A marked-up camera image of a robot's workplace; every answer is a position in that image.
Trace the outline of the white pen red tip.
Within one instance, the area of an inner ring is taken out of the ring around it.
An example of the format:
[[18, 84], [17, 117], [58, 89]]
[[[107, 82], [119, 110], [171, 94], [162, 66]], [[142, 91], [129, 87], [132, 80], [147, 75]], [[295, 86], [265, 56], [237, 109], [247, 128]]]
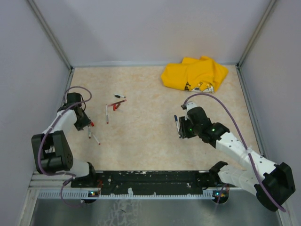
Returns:
[[106, 124], [109, 124], [108, 105], [105, 105]]

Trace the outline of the white pen blue markings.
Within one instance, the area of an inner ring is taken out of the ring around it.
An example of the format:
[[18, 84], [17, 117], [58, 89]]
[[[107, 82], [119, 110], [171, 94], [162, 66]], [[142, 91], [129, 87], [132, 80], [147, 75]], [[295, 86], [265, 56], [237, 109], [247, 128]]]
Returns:
[[88, 138], [89, 139], [91, 138], [91, 127], [90, 126], [88, 127]]

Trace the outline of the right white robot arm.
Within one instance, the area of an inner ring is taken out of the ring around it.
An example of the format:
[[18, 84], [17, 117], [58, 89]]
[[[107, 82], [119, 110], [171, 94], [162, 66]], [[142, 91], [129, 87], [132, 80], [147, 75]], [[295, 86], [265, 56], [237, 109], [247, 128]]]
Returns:
[[286, 163], [276, 164], [243, 143], [223, 124], [212, 123], [204, 109], [193, 102], [182, 105], [185, 116], [179, 118], [181, 138], [199, 137], [204, 143], [222, 151], [242, 169], [218, 162], [210, 169], [215, 186], [231, 184], [256, 196], [268, 210], [277, 211], [295, 192], [292, 169]]

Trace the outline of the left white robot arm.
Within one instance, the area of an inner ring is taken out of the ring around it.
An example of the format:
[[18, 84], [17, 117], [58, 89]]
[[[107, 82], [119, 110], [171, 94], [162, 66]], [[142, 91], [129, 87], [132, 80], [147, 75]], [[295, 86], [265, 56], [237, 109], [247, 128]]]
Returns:
[[40, 174], [66, 174], [92, 187], [98, 181], [93, 165], [74, 159], [66, 138], [72, 127], [78, 131], [91, 127], [91, 120], [82, 107], [84, 104], [80, 93], [67, 94], [67, 102], [59, 108], [54, 121], [45, 131], [32, 136], [31, 143], [36, 169]]

